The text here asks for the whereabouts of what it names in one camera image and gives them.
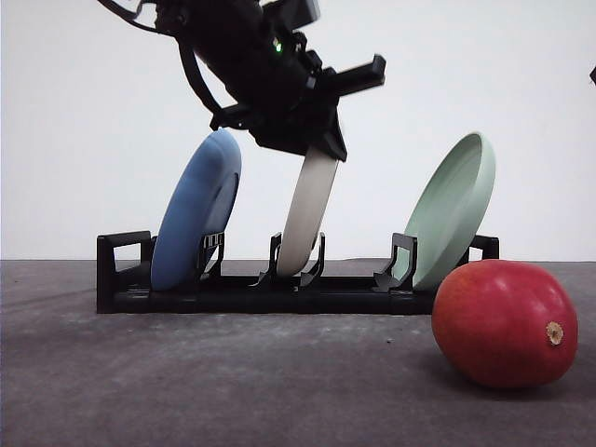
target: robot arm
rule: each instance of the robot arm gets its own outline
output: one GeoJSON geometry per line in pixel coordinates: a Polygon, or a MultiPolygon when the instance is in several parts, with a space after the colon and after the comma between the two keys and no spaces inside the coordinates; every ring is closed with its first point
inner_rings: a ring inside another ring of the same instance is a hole
{"type": "Polygon", "coordinates": [[[213,113],[211,127],[246,129],[263,147],[304,155],[316,145],[345,161],[339,98],[385,82],[379,55],[338,74],[306,50],[295,30],[318,18],[316,0],[140,0],[135,10],[98,1],[134,26],[174,37],[191,87],[213,113]],[[146,4],[156,5],[155,28],[136,21],[146,4]],[[222,108],[213,98],[196,55],[237,104],[222,108]]]}

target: plate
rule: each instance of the plate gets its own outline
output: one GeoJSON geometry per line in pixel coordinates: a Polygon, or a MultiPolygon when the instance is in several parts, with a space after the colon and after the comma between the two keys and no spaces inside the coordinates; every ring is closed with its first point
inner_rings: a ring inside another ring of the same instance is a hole
{"type": "MultiPolygon", "coordinates": [[[[418,238],[415,290],[435,290],[457,266],[488,208],[494,175],[493,147],[480,133],[464,137],[439,165],[404,231],[418,238]]],[[[408,252],[399,249],[393,276],[401,279],[407,268],[408,252]]]]}
{"type": "Polygon", "coordinates": [[[211,133],[198,147],[159,228],[151,262],[154,290],[174,288],[193,275],[200,239],[227,225],[241,168],[240,149],[225,129],[211,133]]]}
{"type": "Polygon", "coordinates": [[[308,149],[281,235],[278,276],[291,277],[308,262],[327,208],[339,160],[308,149]]]}

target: blue plate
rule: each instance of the blue plate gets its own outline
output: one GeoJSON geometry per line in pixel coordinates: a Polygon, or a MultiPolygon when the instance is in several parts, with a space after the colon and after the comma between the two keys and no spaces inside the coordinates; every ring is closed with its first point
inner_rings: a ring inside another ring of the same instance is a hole
{"type": "Polygon", "coordinates": [[[200,239],[225,229],[240,172],[240,149],[227,130],[213,132],[196,150],[159,228],[151,263],[151,286],[164,291],[189,279],[200,239]]]}

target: white plate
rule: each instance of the white plate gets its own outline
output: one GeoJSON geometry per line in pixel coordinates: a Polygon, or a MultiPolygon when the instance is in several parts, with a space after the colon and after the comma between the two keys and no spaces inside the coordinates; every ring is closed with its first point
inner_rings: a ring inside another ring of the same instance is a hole
{"type": "Polygon", "coordinates": [[[308,262],[327,208],[339,160],[308,149],[281,235],[278,276],[291,277],[308,262]]]}
{"type": "MultiPolygon", "coordinates": [[[[495,160],[491,144],[479,133],[464,137],[428,182],[404,233],[418,238],[413,287],[434,290],[457,266],[476,235],[491,199],[495,160]]],[[[399,249],[393,276],[408,268],[399,249]]]]}

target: green plate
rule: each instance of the green plate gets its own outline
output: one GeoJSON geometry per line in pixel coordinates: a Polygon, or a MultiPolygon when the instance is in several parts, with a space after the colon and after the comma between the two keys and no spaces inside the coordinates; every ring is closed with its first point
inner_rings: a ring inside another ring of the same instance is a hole
{"type": "MultiPolygon", "coordinates": [[[[418,238],[413,287],[432,291],[457,266],[478,231],[491,199],[495,160],[479,133],[464,137],[428,182],[404,233],[418,238]]],[[[408,269],[408,252],[399,249],[393,276],[408,269]]]]}

